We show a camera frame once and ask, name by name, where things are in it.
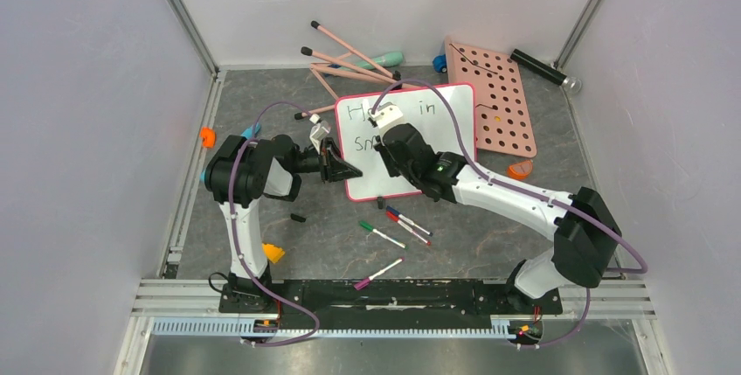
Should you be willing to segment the pink framed whiteboard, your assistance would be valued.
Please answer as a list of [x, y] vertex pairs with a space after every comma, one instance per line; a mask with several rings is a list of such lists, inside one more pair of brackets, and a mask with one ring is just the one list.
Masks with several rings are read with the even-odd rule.
[[[397, 105], [405, 120], [436, 151], [461, 153], [453, 124], [457, 121], [466, 150], [475, 157], [474, 89], [469, 84], [440, 85], [437, 89], [441, 98], [428, 88], [406, 89], [387, 94], [383, 102]], [[419, 193], [403, 177], [390, 177], [380, 154], [372, 147], [378, 130], [369, 123], [368, 109], [378, 96], [378, 93], [351, 95], [335, 104], [342, 157], [364, 174], [345, 181], [347, 197], [355, 202]]]

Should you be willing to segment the black marker cap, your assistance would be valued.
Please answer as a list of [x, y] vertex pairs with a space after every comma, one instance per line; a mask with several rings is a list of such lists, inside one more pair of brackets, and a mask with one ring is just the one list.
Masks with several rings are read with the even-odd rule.
[[304, 223], [304, 222], [307, 221], [307, 219], [305, 217], [303, 217], [302, 215], [295, 214], [295, 213], [291, 213], [290, 214], [290, 218], [293, 221], [300, 222], [300, 223]]

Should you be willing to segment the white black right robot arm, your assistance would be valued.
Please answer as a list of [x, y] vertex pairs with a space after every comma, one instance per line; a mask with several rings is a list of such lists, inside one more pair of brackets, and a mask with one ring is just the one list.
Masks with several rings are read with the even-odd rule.
[[391, 177], [402, 177], [433, 201], [473, 206], [514, 220], [544, 236], [552, 247], [516, 266], [504, 289], [507, 305], [526, 312], [555, 288], [596, 288], [620, 238], [601, 196], [583, 187], [577, 194], [518, 182], [453, 152], [434, 151], [411, 124], [373, 138], [373, 148]]

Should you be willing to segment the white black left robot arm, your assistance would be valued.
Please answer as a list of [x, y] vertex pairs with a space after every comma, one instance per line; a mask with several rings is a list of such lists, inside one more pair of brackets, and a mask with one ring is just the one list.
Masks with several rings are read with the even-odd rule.
[[260, 201], [295, 201], [301, 176], [309, 173], [318, 174], [324, 183], [363, 175], [341, 158], [330, 136], [318, 146], [302, 149], [288, 135], [257, 141], [230, 135], [205, 168], [204, 186], [218, 203], [227, 224], [232, 251], [229, 276], [248, 281], [240, 298], [253, 311], [264, 311], [274, 302], [274, 287], [261, 279], [251, 279], [263, 277], [269, 269], [260, 231]]

